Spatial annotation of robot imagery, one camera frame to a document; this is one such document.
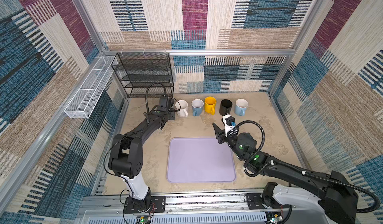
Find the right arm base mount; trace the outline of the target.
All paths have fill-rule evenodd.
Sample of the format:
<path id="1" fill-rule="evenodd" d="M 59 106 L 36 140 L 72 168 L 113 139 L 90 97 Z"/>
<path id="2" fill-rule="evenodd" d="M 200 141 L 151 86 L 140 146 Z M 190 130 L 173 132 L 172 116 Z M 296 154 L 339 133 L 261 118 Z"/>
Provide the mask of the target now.
<path id="1" fill-rule="evenodd" d="M 246 193 L 243 200 L 248 205 L 250 210 L 265 210 L 265 209 L 284 209 L 288 210 L 289 205 L 280 205 L 273 198 L 266 199 L 262 197 L 262 193 Z"/>

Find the black mug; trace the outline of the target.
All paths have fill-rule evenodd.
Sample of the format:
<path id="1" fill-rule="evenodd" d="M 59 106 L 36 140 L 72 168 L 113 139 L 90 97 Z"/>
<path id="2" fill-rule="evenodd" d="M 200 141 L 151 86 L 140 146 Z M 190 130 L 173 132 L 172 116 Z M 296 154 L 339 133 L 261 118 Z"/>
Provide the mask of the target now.
<path id="1" fill-rule="evenodd" d="M 225 115 L 230 114 L 231 109 L 232 109 L 232 101 L 231 101 L 231 100 L 229 100 L 229 99 L 223 99 L 223 100 L 220 102 L 219 114 L 220 114 L 221 116 L 225 116 Z"/>

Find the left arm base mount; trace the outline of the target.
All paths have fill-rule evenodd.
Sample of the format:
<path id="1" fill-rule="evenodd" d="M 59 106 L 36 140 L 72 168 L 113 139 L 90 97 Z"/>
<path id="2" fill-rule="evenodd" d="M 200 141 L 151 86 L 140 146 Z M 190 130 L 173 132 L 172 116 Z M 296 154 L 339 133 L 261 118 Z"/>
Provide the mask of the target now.
<path id="1" fill-rule="evenodd" d="M 123 209 L 123 214 L 138 213 L 164 213 L 166 205 L 166 196 L 154 195 L 148 191 L 146 197 L 142 200 L 127 197 Z"/>

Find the teal dotted floral mug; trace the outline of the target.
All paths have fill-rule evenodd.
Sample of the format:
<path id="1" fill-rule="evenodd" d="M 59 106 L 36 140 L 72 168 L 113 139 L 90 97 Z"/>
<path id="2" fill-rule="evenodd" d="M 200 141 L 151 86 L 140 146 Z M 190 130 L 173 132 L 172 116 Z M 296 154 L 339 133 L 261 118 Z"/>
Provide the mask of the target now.
<path id="1" fill-rule="evenodd" d="M 203 111 L 204 102 L 201 99 L 194 99 L 191 106 L 193 116 L 199 116 Z"/>

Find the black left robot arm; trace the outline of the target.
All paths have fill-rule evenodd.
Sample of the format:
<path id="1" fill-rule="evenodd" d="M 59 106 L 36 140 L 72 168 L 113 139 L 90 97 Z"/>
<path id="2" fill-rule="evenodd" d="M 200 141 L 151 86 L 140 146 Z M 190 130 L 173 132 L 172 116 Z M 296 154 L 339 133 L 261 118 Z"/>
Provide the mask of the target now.
<path id="1" fill-rule="evenodd" d="M 150 189 L 142 177 L 143 145 L 158 129 L 163 129 L 168 120 L 174 120 L 172 109 L 175 101 L 166 95 L 159 104 L 144 113 L 145 119 L 130 132 L 114 137 L 108 168 L 112 174 L 122 178 L 131 191 L 134 200 L 145 200 Z"/>

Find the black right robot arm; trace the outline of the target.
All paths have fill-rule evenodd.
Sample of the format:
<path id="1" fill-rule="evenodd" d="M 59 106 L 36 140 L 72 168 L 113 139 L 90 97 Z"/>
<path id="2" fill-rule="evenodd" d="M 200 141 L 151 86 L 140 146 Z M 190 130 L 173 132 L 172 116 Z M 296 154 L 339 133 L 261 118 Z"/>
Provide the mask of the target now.
<path id="1" fill-rule="evenodd" d="M 247 176 L 268 176 L 286 181 L 298 187 L 303 194 L 277 190 L 277 183 L 268 183 L 262 198 L 268 206 L 299 205 L 317 198 L 313 207 L 324 212 L 327 218 L 337 224 L 354 224 L 358 213 L 356 186 L 351 185 L 339 172 L 331 174 L 315 172 L 286 163 L 261 149 L 265 144 L 263 127 L 251 120 L 236 123 L 233 117 L 223 121 L 224 129 L 212 125 L 219 144 L 226 143 L 240 161 Z"/>

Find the light blue mug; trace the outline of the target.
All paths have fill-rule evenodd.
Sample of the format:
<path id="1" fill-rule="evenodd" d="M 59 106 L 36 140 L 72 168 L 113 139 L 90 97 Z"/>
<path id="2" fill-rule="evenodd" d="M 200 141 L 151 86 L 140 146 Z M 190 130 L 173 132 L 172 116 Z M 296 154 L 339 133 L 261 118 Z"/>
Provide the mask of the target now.
<path id="1" fill-rule="evenodd" d="M 234 112 L 236 115 L 244 116 L 247 108 L 248 108 L 248 101 L 247 100 L 245 100 L 243 98 L 236 100 L 235 108 L 234 108 Z"/>

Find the white pink mug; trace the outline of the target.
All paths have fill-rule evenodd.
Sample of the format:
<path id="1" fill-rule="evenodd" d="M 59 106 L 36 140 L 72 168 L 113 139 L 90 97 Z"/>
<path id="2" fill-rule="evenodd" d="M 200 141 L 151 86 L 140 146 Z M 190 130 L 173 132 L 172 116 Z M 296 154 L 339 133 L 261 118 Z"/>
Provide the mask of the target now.
<path id="1" fill-rule="evenodd" d="M 179 100 L 175 102 L 175 108 L 177 111 L 177 115 L 180 118 L 186 118 L 189 116 L 188 114 L 188 103 L 185 100 Z"/>

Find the yellow mug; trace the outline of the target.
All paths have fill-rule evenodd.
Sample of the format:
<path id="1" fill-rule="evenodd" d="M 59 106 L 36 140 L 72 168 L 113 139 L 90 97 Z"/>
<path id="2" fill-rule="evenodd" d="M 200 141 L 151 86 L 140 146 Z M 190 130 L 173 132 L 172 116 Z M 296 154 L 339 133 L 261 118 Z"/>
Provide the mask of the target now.
<path id="1" fill-rule="evenodd" d="M 216 99 L 212 96 L 208 96 L 204 99 L 204 111 L 211 115 L 215 114 Z"/>

